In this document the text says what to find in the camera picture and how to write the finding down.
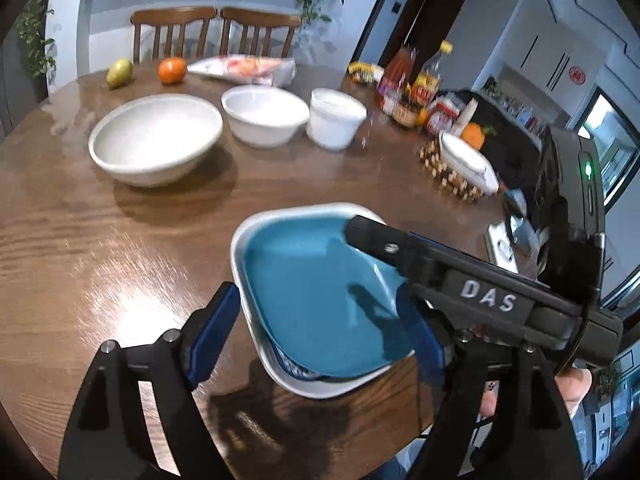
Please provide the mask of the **person's right hand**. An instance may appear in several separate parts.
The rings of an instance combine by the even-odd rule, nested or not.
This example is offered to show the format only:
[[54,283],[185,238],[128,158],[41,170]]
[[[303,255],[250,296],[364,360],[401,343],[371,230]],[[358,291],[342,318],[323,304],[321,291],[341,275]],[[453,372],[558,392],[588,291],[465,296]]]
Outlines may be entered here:
[[[579,404],[585,399],[592,386],[592,374],[585,368],[571,367],[562,370],[555,377],[556,385],[564,400],[570,419],[573,419],[578,411]],[[497,393],[494,390],[486,390],[480,401],[480,416],[490,417],[495,414],[497,406]]]

